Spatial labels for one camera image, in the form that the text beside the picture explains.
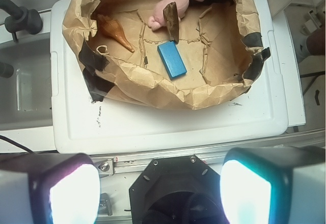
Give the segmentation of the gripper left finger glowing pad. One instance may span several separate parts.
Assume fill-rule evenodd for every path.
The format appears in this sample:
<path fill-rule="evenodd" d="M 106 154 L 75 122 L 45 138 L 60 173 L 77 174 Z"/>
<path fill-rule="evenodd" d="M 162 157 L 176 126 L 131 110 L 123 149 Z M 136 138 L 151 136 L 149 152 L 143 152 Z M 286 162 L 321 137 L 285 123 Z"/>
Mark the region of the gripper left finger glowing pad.
<path fill-rule="evenodd" d="M 99 201 L 86 154 L 1 155 L 1 223 L 94 223 Z"/>

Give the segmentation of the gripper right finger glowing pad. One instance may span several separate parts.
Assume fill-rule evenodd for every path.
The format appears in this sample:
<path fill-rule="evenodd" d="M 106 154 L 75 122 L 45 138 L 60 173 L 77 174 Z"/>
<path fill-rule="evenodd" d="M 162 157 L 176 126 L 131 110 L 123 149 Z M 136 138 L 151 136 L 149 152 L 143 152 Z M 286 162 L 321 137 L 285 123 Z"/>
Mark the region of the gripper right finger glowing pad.
<path fill-rule="evenodd" d="M 325 223 L 325 149 L 232 148 L 220 194 L 229 223 Z"/>

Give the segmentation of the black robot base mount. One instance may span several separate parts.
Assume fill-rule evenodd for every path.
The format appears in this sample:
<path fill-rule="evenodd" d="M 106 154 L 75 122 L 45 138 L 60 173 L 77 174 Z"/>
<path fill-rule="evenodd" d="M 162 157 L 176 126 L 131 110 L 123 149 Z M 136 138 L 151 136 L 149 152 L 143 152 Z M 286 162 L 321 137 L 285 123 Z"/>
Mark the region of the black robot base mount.
<path fill-rule="evenodd" d="M 129 198 L 133 223 L 228 223 L 220 175 L 195 155 L 153 159 Z"/>

